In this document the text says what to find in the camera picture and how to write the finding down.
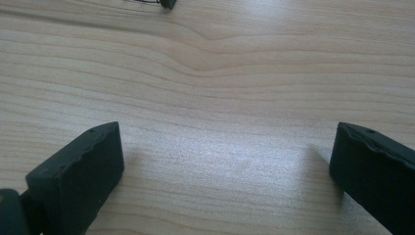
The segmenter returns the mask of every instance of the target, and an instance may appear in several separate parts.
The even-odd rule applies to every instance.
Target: wooden table
[[[0,187],[117,120],[87,234],[389,234],[329,177],[339,121],[415,148],[413,0],[0,3]]]

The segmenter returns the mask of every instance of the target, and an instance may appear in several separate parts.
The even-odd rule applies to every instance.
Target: wire
[[[136,2],[144,2],[144,3],[160,3],[160,0],[156,0],[156,1],[148,1],[148,0],[134,0]]]

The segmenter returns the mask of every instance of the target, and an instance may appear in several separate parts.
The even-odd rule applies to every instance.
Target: wood grain
[[[415,148],[411,0],[0,3],[0,186],[117,120],[87,234],[388,234],[328,175],[339,121]]]

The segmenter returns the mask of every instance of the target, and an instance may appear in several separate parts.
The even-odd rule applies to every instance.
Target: light wood surface
[[[0,2],[0,187],[120,123],[87,234],[389,234],[331,180],[339,121],[415,148],[413,0]]]

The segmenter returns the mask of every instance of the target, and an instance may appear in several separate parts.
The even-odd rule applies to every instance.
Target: black object
[[[0,234],[84,234],[123,170],[118,123],[85,131],[26,176],[23,194],[0,190]]]
[[[392,234],[415,234],[415,151],[374,130],[340,122],[330,174]]]
[[[135,0],[137,2],[143,2],[143,3],[158,3],[161,4],[162,7],[164,8],[168,8],[168,9],[173,9],[174,4],[176,4],[176,0]]]
[[[164,8],[173,9],[176,0],[160,0],[160,3]]]

